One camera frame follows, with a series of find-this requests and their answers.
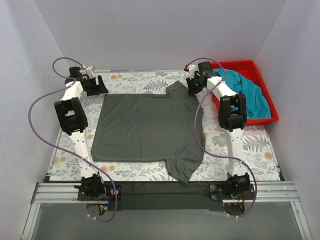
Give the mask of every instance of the red tray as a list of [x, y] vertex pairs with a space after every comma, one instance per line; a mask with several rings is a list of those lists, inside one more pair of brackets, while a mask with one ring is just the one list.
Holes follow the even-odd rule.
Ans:
[[[265, 97], [266, 101], [270, 107], [271, 118], [261, 118], [261, 119], [248, 119], [246, 121], [246, 126], [254, 126], [254, 125], [267, 125], [269, 123], [275, 122], [279, 119], [276, 108], [269, 96], [268, 90], [265, 86], [264, 81], [262, 80], [260, 73], [254, 63], [251, 60], [243, 60], [243, 61], [223, 61], [220, 62], [222, 67], [229, 70], [234, 70], [240, 73], [242, 76], [251, 80], [254, 84], [259, 86], [262, 91], [262, 95]], [[211, 62], [211, 67], [213, 69], [220, 68], [218, 64]], [[215, 102], [215, 106], [217, 111], [219, 112], [220, 100], [216, 98], [215, 95], [212, 95], [212, 101]]]

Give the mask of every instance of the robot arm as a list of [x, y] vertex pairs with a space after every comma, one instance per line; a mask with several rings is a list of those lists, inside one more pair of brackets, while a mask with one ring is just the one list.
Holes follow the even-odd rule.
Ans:
[[[82, 108], [79, 98], [85, 91], [87, 96], [109, 93], [105, 87], [102, 77], [99, 75], [98, 85], [94, 77], [93, 67], [87, 67], [85, 74], [81, 73], [80, 67], [69, 68], [70, 77], [76, 79], [65, 80], [64, 96], [60, 101], [54, 103], [54, 108], [63, 132], [69, 135], [74, 146], [74, 151], [78, 155], [94, 163], [87, 143], [86, 128], [88, 120]], [[106, 194], [106, 188], [100, 173], [85, 161], [78, 159], [80, 165], [81, 186], [76, 186], [86, 196], [101, 199]]]
[[[198, 66], [189, 65], [186, 71], [189, 73], [186, 81], [190, 95], [201, 92], [203, 88], [212, 89], [222, 79], [218, 73], [213, 72], [208, 61], [201, 62]], [[218, 120], [226, 137], [228, 156], [243, 160], [243, 129], [247, 122], [246, 97], [232, 91], [225, 82], [220, 83], [213, 90], [213, 94], [220, 99]], [[240, 193], [249, 189], [250, 179], [246, 167], [241, 162], [230, 158], [228, 166], [227, 181], [236, 182], [234, 185], [236, 188], [231, 189], [231, 192]]]

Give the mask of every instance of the teal cloth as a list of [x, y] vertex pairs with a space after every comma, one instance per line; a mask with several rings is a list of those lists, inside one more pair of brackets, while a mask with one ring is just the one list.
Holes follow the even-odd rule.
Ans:
[[[213, 71], [221, 76], [224, 75], [220, 68]], [[237, 94], [245, 95], [247, 119], [271, 118], [270, 108], [267, 100], [262, 95], [261, 88], [236, 71], [226, 69], [225, 72], [226, 85]]]

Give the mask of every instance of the floral tablecloth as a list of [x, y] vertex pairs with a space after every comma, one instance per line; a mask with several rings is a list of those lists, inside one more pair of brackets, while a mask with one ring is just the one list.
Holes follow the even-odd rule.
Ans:
[[[185, 72], [123, 72], [101, 73], [103, 81], [110, 94], [165, 94], [166, 87], [175, 81], [181, 81], [185, 86]], [[199, 100], [207, 89], [197, 94]], [[87, 140], [91, 146], [95, 137], [96, 127], [103, 104], [104, 96], [86, 96], [80, 99], [88, 119]], [[205, 148], [211, 153], [227, 155], [227, 143], [223, 129], [218, 123], [216, 106], [210, 97], [203, 105], [203, 131], [206, 137]], [[74, 151], [69, 137], [63, 132], [58, 145]], [[243, 137], [244, 160], [251, 167], [259, 181], [279, 181], [279, 174], [270, 143], [263, 126], [248, 126], [244, 128]], [[175, 181], [168, 175], [164, 161], [158, 162], [96, 162], [96, 165], [106, 171], [114, 181]], [[203, 162], [193, 173], [190, 181], [224, 181], [227, 179], [228, 160], [215, 158], [204, 154]], [[57, 150], [53, 162], [51, 181], [80, 181], [78, 160]]]

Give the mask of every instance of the white wall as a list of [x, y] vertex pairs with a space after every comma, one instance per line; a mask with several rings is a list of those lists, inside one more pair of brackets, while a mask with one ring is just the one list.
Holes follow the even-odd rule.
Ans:
[[319, 13], [320, 2], [288, 0], [255, 61], [280, 117], [269, 128], [275, 154], [313, 239], [320, 239]]
[[98, 70], [254, 60], [286, 0], [35, 0], [65, 56]]
[[[51, 69], [62, 53], [33, 0], [0, 0], [0, 22], [0, 239], [19, 240], [35, 185], [53, 152], [33, 135], [28, 109], [40, 95], [63, 87], [64, 80]], [[58, 64], [58, 70], [68, 72], [67, 63]], [[33, 112], [36, 129], [52, 142], [58, 98], [41, 101]]]

